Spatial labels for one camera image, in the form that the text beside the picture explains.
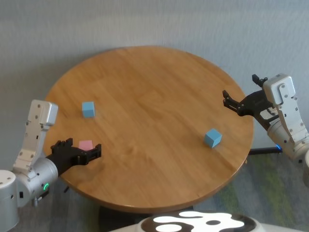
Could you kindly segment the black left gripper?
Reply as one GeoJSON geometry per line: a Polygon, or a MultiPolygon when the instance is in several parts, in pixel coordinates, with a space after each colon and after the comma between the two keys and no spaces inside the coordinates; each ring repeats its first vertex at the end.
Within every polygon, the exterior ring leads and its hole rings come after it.
{"type": "Polygon", "coordinates": [[[58,140],[51,146],[51,154],[47,158],[56,166],[58,175],[76,165],[87,165],[89,162],[101,158],[102,147],[97,144],[95,148],[85,151],[72,147],[73,139],[58,140]]]}

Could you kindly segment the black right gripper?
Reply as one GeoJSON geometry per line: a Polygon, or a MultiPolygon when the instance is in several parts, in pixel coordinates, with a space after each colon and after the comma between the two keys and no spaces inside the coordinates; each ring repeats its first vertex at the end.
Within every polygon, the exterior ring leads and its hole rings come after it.
{"type": "MultiPolygon", "coordinates": [[[[264,82],[267,81],[267,77],[259,78],[256,74],[253,74],[252,81],[259,87],[263,87],[264,82]]],[[[264,119],[260,115],[262,111],[268,108],[274,108],[273,104],[267,100],[263,90],[246,96],[240,103],[231,98],[226,90],[223,90],[222,94],[224,107],[236,112],[239,116],[253,116],[265,130],[268,130],[270,123],[278,118],[278,115],[273,115],[269,119],[264,119]]]]}

